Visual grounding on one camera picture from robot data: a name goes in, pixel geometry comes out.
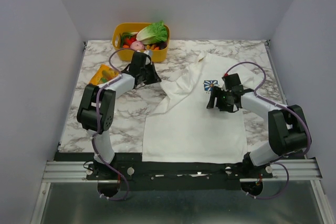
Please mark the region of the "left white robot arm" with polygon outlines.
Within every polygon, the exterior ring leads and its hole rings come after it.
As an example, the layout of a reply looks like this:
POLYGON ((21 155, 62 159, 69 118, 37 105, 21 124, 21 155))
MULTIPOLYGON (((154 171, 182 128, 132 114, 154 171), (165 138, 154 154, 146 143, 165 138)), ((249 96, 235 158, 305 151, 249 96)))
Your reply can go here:
POLYGON ((131 62, 122 71, 112 64, 112 56, 109 57, 107 70, 112 75, 106 77, 105 83, 98 80, 97 84, 86 85, 77 112, 77 121, 92 133, 94 160, 101 163, 98 173, 104 179, 112 179, 117 171, 112 163, 115 152, 109 134, 116 99, 131 90, 161 82, 152 61, 153 51, 133 49, 132 52, 131 62))

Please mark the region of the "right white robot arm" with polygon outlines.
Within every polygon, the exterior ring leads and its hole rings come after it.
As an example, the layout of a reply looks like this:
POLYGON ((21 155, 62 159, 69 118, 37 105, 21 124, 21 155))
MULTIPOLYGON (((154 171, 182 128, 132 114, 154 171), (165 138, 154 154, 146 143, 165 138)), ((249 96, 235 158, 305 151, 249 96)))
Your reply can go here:
POLYGON ((254 89, 245 89, 237 73, 226 73, 222 80, 222 87, 211 87, 208 109, 217 107, 228 113, 245 109, 268 123, 268 142, 244 155, 241 171, 246 177, 255 177, 261 166, 310 146, 311 137, 300 106, 279 104, 261 97, 254 89))

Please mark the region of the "white t-shirt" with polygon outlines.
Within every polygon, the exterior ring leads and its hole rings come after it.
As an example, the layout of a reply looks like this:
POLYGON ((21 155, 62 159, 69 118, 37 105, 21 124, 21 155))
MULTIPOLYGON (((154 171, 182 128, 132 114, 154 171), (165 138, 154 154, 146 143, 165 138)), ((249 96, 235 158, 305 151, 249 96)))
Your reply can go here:
POLYGON ((207 109, 211 85, 236 60, 202 52, 195 62, 161 82, 166 96, 146 117, 144 162, 238 163, 247 153, 242 111, 207 109))

